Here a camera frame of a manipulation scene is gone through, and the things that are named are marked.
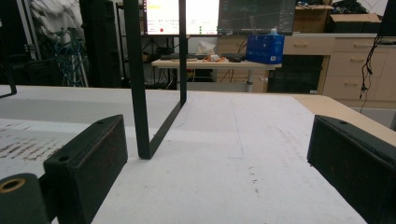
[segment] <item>blue box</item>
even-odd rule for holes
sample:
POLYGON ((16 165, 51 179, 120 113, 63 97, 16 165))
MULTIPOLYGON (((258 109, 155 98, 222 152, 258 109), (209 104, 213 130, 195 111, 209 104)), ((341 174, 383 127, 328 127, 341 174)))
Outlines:
POLYGON ((247 60, 254 63, 282 63, 283 35, 249 35, 247 37, 247 60))

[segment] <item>monitor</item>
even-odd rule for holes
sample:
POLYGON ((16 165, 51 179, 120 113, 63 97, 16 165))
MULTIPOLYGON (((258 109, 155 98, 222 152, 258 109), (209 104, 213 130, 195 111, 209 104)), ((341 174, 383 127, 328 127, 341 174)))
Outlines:
POLYGON ((388 0, 377 36, 396 36, 396 0, 388 0))
MULTIPOLYGON (((178 0, 144 0, 145 35, 178 35, 178 0)), ((186 33, 218 34, 219 0, 186 0, 186 33)))
POLYGON ((220 0, 220 35, 264 35, 293 31, 295 0, 220 0))

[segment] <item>drawer handle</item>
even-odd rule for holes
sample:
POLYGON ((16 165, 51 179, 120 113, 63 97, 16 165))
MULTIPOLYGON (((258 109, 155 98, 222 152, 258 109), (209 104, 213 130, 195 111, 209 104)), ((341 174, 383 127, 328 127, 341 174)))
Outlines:
POLYGON ((297 48, 306 48, 306 47, 308 47, 308 44, 306 44, 306 43, 304 43, 304 44, 294 43, 294 47, 297 47, 297 48))
POLYGON ((362 62, 364 62, 364 59, 363 58, 351 58, 350 61, 362 63, 362 62))
POLYGON ((353 44, 353 47, 357 49, 365 49, 365 48, 371 48, 372 45, 369 44, 353 44))
POLYGON ((358 83, 346 82, 346 83, 344 83, 344 85, 345 85, 346 87, 357 87, 357 86, 358 86, 358 83))

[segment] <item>black cable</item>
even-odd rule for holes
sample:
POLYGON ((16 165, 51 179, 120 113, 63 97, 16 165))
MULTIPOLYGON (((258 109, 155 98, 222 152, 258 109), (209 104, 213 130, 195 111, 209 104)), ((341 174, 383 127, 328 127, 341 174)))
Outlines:
POLYGON ((373 74, 373 67, 371 65, 372 57, 373 57, 375 48, 378 46, 378 44, 381 40, 382 40, 382 36, 377 36, 374 39, 373 46, 367 55, 366 63, 361 68, 362 83, 361 83, 361 95, 359 97, 359 100, 361 100, 361 97, 364 95, 364 102, 361 106, 361 111, 363 110, 364 105, 367 103, 368 92, 371 88, 371 75, 373 74))

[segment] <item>table surface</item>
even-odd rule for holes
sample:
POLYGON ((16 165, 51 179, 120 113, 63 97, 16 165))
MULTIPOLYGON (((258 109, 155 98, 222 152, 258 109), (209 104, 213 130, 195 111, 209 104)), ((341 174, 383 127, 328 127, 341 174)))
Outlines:
MULTIPOLYGON (((91 123, 124 116, 129 159, 93 223, 365 223, 306 161, 314 114, 396 146, 395 132, 328 97, 188 91, 153 159, 143 161, 130 90, 18 91, 0 100, 0 178, 41 176, 42 162, 91 123)), ((147 91, 150 136, 178 96, 147 91)))
MULTIPOLYGON (((170 60, 156 60, 151 65, 159 68, 178 68, 179 62, 170 60)), ((254 63, 249 61, 242 61, 241 63, 230 63, 228 61, 221 61, 218 63, 207 62, 207 61, 193 61, 187 62, 188 68, 202 68, 202 69, 248 69, 248 70, 274 70, 281 67, 282 64, 265 64, 265 63, 254 63)))

